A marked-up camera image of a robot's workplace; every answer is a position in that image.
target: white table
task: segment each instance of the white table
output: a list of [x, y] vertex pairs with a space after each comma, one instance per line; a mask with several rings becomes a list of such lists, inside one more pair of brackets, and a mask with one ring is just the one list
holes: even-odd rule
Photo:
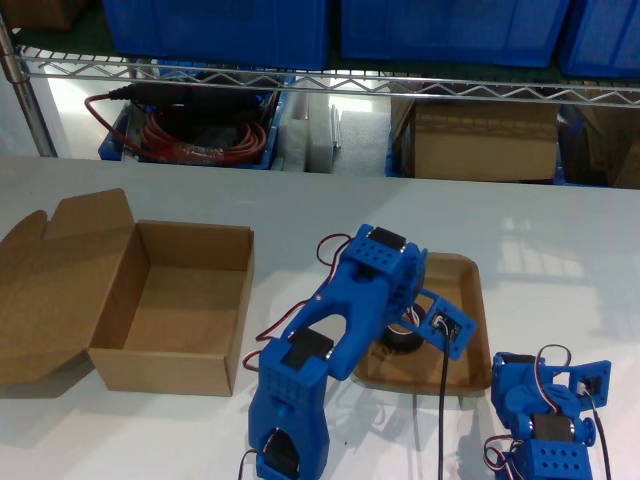
[[[567, 345], [574, 363], [613, 362], [602, 410], [614, 478], [636, 478], [640, 387], [640, 192], [364, 179], [0, 158], [0, 236], [34, 210], [122, 187], [138, 219], [248, 225], [256, 270], [243, 351], [326, 275], [319, 239], [362, 223], [480, 267], [492, 354]], [[562, 354], [549, 352], [551, 361]], [[232, 398], [109, 392], [97, 373], [53, 400], [0, 400], [0, 476], [20, 479], [235, 479], [256, 375]], [[323, 478], [436, 476], [437, 398], [332, 385]], [[488, 395], [447, 399], [446, 477], [492, 476], [484, 439], [503, 432]], [[599, 446], [590, 449], [604, 478]], [[254, 459], [245, 479], [254, 478]]]

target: floor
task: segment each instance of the floor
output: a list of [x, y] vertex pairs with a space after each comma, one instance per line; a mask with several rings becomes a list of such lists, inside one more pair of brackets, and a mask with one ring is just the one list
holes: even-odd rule
[[[63, 128], [69, 142], [73, 158], [100, 160], [98, 148], [107, 135], [102, 127], [84, 106], [84, 100], [92, 95], [106, 93], [127, 85], [125, 82], [75, 79], [49, 79], [51, 91], [60, 112]], [[327, 95], [329, 105], [336, 105], [341, 116], [344, 112], [389, 113], [388, 97], [369, 97], [360, 95]], [[101, 101], [94, 104], [103, 118], [113, 124], [118, 118], [123, 101]]]

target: plastic crate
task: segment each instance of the plastic crate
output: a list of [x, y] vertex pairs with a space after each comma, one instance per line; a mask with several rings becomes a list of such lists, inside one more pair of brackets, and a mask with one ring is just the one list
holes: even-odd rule
[[[113, 128], [116, 129], [122, 135], [127, 134], [127, 126], [129, 125], [129, 106], [122, 109], [120, 115], [116, 119], [116, 122], [113, 124]], [[122, 160], [122, 151], [124, 150], [124, 145], [120, 142], [116, 137], [109, 133], [100, 148], [98, 148], [98, 155], [101, 160], [107, 160], [110, 162], [119, 162]]]
[[640, 2], [575, 2], [560, 54], [567, 75], [640, 76]]
[[[264, 149], [264, 153], [262, 154], [262, 159], [260, 163], [247, 163], [247, 164], [238, 164], [231, 165], [225, 168], [241, 168], [241, 169], [249, 169], [249, 170], [270, 170], [273, 166], [273, 161], [276, 158], [276, 145], [278, 141], [278, 127], [280, 126], [280, 120], [282, 118], [282, 112], [284, 111], [284, 104], [287, 100], [287, 93], [282, 93], [280, 98], [278, 99], [278, 106], [276, 107], [276, 111], [273, 115], [273, 121], [271, 122], [271, 127], [269, 129], [267, 135], [267, 145]], [[118, 117], [115, 128], [122, 133], [126, 134], [127, 130], [127, 122], [123, 123], [122, 118], [128, 120], [128, 114], [126, 114], [127, 109], [125, 108], [123, 112]], [[100, 158], [102, 160], [109, 161], [119, 161], [122, 157], [123, 145], [118, 140], [113, 138], [111, 134], [107, 135], [98, 150], [100, 154]], [[211, 165], [195, 165], [195, 166], [203, 166], [203, 167], [211, 167]]]
[[103, 0], [116, 49], [309, 70], [325, 67], [329, 0]]
[[342, 54], [546, 67], [569, 0], [343, 0]]
[[387, 162], [384, 167], [384, 174], [387, 177], [401, 178], [400, 158], [393, 154], [393, 132], [389, 133], [389, 146], [387, 147]]

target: metal wire shelf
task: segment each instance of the metal wire shelf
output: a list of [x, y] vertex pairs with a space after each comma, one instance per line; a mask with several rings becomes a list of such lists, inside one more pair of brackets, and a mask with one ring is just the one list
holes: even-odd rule
[[[21, 60], [30, 67], [25, 69], [27, 75], [33, 78], [189, 82], [213, 88], [640, 108], [640, 85], [626, 83], [523, 83], [362, 70], [251, 70], [235, 65], [160, 65], [148, 59], [56, 53], [29, 47], [20, 52]], [[290, 83], [292, 74], [295, 81]]]

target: blue robotic arm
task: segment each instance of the blue robotic arm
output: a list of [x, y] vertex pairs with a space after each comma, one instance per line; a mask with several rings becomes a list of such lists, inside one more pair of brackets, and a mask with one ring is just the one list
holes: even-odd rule
[[[391, 324], [400, 324], [444, 351], [462, 355], [475, 322], [445, 299], [422, 289], [427, 251], [381, 228], [363, 225], [342, 253], [336, 274], [321, 287], [260, 354], [258, 390], [249, 409], [249, 444], [258, 452], [258, 476], [267, 480], [318, 480], [329, 451], [324, 416], [328, 376], [346, 380]], [[424, 321], [403, 319], [419, 294], [433, 300]], [[330, 315], [346, 319], [342, 339], [310, 327]]]
[[[502, 452], [505, 463], [520, 475], [515, 479], [591, 480], [587, 447], [596, 441], [596, 426], [591, 418], [583, 420], [580, 414], [606, 405], [611, 363], [555, 367], [546, 365], [542, 358], [540, 380], [545, 393], [559, 407], [555, 412], [535, 381], [535, 358], [498, 353], [493, 360], [491, 402], [517, 445]], [[569, 373], [568, 386], [553, 383], [560, 373]], [[507, 470], [496, 471], [496, 479], [508, 479]]]

